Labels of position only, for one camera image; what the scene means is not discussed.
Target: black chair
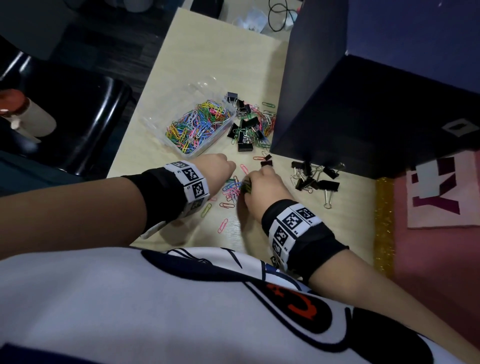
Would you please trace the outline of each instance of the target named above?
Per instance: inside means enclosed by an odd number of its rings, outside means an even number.
[[[119,121],[132,89],[113,78],[35,59],[0,36],[0,89],[21,90],[57,122],[35,144],[0,117],[0,149],[84,176]]]

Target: pink paper clip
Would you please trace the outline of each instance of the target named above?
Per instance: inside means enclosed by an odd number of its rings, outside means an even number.
[[[223,207],[223,208],[234,208],[235,205],[234,205],[234,204],[226,204],[225,202],[220,202],[220,207]]]
[[[228,224],[228,219],[226,218],[225,220],[222,221],[222,223],[220,224],[220,227],[218,228],[217,232],[218,233],[221,233],[223,231],[223,229],[227,226]]]
[[[249,174],[247,167],[245,167],[243,164],[240,164],[240,168],[245,174]]]

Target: gold glitter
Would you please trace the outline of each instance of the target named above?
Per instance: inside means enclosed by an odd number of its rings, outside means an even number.
[[[394,229],[394,180],[380,178],[375,183],[375,241],[373,242],[373,266],[388,278],[393,276],[395,256]]]

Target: red cap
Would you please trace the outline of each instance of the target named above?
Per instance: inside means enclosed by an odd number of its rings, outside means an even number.
[[[16,113],[26,102],[22,91],[10,89],[0,91],[0,115]]]

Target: bottle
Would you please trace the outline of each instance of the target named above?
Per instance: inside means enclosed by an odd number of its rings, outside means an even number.
[[[51,134],[57,127],[49,113],[15,89],[0,91],[0,116],[10,122],[12,129],[34,143],[40,143],[39,137]]]

